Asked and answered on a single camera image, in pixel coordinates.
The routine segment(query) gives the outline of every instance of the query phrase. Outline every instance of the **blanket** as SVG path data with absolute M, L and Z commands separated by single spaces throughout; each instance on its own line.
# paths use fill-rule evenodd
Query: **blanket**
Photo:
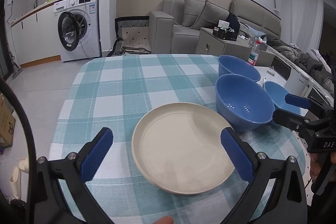
M 309 54 L 283 42 L 273 34 L 267 34 L 267 45 L 280 52 L 296 66 L 308 73 L 331 96 L 334 96 L 334 85 L 331 81 L 331 73 L 327 72 L 321 61 L 313 59 Z

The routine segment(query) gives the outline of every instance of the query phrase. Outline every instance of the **white kettle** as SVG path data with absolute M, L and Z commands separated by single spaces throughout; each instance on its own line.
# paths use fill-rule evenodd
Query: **white kettle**
M 314 86 L 314 82 L 311 79 L 307 79 L 296 69 L 291 69 L 291 75 L 289 76 L 284 88 L 293 95 L 307 98 Z

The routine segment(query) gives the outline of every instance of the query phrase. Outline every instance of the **dark blue bowl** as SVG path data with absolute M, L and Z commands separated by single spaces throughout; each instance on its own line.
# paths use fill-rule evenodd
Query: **dark blue bowl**
M 281 108 L 298 115 L 301 114 L 301 109 L 299 107 L 285 102 L 285 97 L 289 93 L 285 88 L 271 81 L 266 81 L 264 83 L 264 88 L 274 102 L 275 109 Z
M 231 55 L 218 57 L 218 74 L 219 76 L 227 74 L 243 75 L 255 82 L 258 82 L 261 78 L 255 67 Z
M 235 131 L 247 131 L 272 120 L 274 103 L 251 79 L 234 74 L 220 76 L 215 84 L 216 108 Z

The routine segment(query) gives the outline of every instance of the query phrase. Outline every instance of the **upholstered headboard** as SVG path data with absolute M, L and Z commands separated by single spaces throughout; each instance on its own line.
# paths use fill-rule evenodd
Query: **upholstered headboard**
M 264 33 L 280 36 L 280 18 L 257 3 L 245 0 L 232 0 L 230 12 L 235 14 L 240 22 Z

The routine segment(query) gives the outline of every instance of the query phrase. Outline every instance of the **sofa armrest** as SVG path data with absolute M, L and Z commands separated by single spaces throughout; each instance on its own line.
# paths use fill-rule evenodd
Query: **sofa armrest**
M 169 54 L 174 18 L 163 11 L 150 11 L 148 40 L 153 54 Z

